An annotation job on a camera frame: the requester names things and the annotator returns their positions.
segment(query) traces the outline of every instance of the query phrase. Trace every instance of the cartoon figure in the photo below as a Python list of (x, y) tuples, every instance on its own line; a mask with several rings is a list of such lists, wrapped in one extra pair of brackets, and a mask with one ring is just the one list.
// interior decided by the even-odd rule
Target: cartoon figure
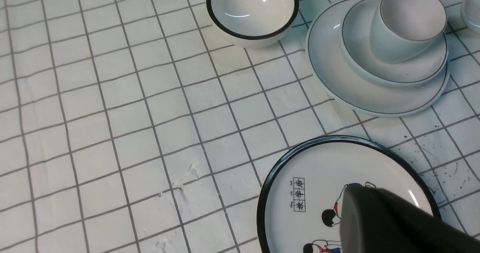
[[(335, 205), (333, 206), (333, 209), (326, 209), (325, 211), (322, 212), (322, 221), (324, 221), (324, 224), (327, 227), (333, 227), (336, 224), (340, 223), (341, 221), (341, 210), (342, 210), (342, 200), (343, 200), (343, 192), (345, 191), (345, 188), (347, 187), (361, 187), (362, 185), (359, 183), (351, 183), (351, 184), (346, 184), (342, 192), (340, 193), (340, 196), (335, 202)], [(374, 184), (370, 182), (365, 182), (365, 187), (368, 188), (377, 188)]]
[(303, 246), (303, 253), (342, 253), (339, 241), (315, 240)]

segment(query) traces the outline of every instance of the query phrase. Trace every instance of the ceramic cup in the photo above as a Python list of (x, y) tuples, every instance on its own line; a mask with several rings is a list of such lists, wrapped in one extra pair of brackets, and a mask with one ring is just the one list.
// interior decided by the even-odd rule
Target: ceramic cup
[(373, 16), (370, 45), (386, 63), (400, 63), (427, 49), (444, 31), (439, 0), (382, 0)]

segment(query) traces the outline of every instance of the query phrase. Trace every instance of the bowl rim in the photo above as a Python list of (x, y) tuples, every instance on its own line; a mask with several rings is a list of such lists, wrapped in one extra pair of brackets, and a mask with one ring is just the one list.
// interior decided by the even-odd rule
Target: bowl rim
[(358, 3), (355, 3), (355, 5), (353, 5), (352, 8), (350, 8), (347, 11), (347, 13), (345, 14), (345, 17), (343, 18), (342, 24), (341, 24), (341, 31), (339, 32), (340, 47), (347, 54), (346, 55), (347, 57), (345, 57), (345, 58), (347, 60), (350, 60), (350, 62), (353, 63), (355, 65), (355, 67), (357, 67), (357, 69), (358, 69), (358, 70), (354, 70), (352, 68), (352, 70), (354, 70), (358, 75), (364, 75), (365, 77), (368, 77), (370, 80), (376, 82), (379, 85), (391, 86), (391, 87), (415, 87), (415, 86), (418, 86), (418, 85), (421, 85), (421, 84), (427, 82), (428, 80), (433, 79), (435, 76), (437, 76), (437, 74), (439, 74), (439, 72), (441, 72), (443, 70), (443, 68), (446, 66), (448, 56), (449, 56), (449, 45), (447, 44), (447, 38), (446, 38), (445, 33), (441, 34), (441, 36), (443, 36), (444, 43), (445, 43), (445, 56), (444, 56), (444, 59), (442, 61), (442, 64), (439, 66), (439, 68), (436, 71), (434, 71), (428, 77), (423, 78), (422, 80), (416, 80), (416, 81), (410, 81), (410, 82), (387, 80), (385, 78), (379, 77), (377, 75), (374, 75), (374, 74), (368, 72), (361, 65), (359, 65), (358, 62), (353, 58), (352, 54), (348, 50), (347, 44), (345, 43), (345, 21), (347, 20), (347, 17), (350, 14), (350, 12), (353, 10), (353, 8), (356, 7), (358, 4), (363, 3), (365, 1), (367, 1), (367, 0), (361, 0)]
[(219, 27), (222, 31), (226, 32), (227, 34), (229, 34), (231, 36), (234, 36), (234, 37), (237, 37), (237, 38), (240, 38), (240, 39), (261, 40), (261, 39), (267, 39), (267, 38), (271, 38), (273, 36), (279, 35), (291, 26), (291, 24), (293, 23), (293, 21), (297, 17), (297, 14), (298, 14), (298, 11), (299, 11), (299, 0), (293, 0), (293, 1), (294, 1), (293, 13), (292, 13), (290, 19), (288, 19), (288, 21), (286, 22), (286, 24), (283, 25), (283, 27), (281, 27), (280, 29), (278, 29), (274, 32), (271, 32), (269, 34), (255, 35), (255, 36), (236, 33), (234, 31), (228, 29), (227, 27), (225, 27), (223, 24), (221, 24), (221, 22), (215, 17), (215, 14), (213, 13), (212, 0), (206, 0), (206, 6), (207, 6), (207, 12), (208, 12), (208, 15), (209, 15), (211, 21), (213, 21), (213, 23), (217, 27)]

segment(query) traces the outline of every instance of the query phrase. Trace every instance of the white tablecloth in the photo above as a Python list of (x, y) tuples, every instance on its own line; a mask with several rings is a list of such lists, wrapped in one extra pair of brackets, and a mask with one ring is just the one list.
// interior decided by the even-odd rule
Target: white tablecloth
[(404, 157), (443, 220), (480, 235), (480, 36), (449, 16), (432, 108), (375, 118), (306, 66), (312, 19), (264, 49), (221, 39), (205, 0), (0, 0), (0, 251), (259, 253), (257, 197), (285, 151), (325, 134)]

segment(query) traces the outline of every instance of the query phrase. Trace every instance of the black object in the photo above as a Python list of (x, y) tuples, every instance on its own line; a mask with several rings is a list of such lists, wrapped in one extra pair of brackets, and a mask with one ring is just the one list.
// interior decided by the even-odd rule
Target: black object
[(342, 253), (480, 253), (476, 239), (384, 189), (347, 187)]
[(432, 209), (432, 213), (434, 217), (437, 217), (439, 219), (441, 218), (440, 211), (438, 210), (434, 197), (432, 196), (432, 194), (430, 193), (430, 190), (425, 185), (425, 183), (420, 178), (420, 176), (412, 169), (412, 167), (405, 160), (403, 160), (400, 156), (398, 156), (388, 148), (383, 147), (382, 145), (379, 145), (375, 142), (371, 142), (370, 140), (365, 140), (362, 138), (357, 138), (352, 136), (337, 135), (337, 136), (318, 137), (315, 139), (307, 140), (306, 142), (302, 142), (299, 145), (293, 147), (286, 154), (284, 154), (275, 163), (275, 165), (269, 172), (267, 178), (265, 179), (265, 182), (262, 186), (262, 190), (260, 191), (260, 195), (258, 197), (258, 206), (257, 206), (257, 235), (260, 243), (260, 248), (262, 249), (262, 253), (275, 253), (270, 251), (269, 244), (267, 242), (267, 236), (265, 231), (265, 211), (266, 211), (265, 209), (267, 204), (267, 198), (276, 176), (278, 175), (278, 173), (280, 173), (280, 171), (288, 163), (288, 161), (290, 161), (290, 159), (292, 159), (297, 154), (311, 147), (314, 147), (320, 144), (331, 143), (331, 142), (355, 143), (358, 145), (362, 145), (362, 146), (374, 149), (393, 159), (397, 164), (399, 164), (403, 169), (405, 169), (405, 171), (407, 171), (408, 174), (410, 174), (410, 176), (415, 180), (418, 186), (422, 189), (423, 193), (425, 194), (425, 197), (427, 198), (430, 204), (430, 208)]

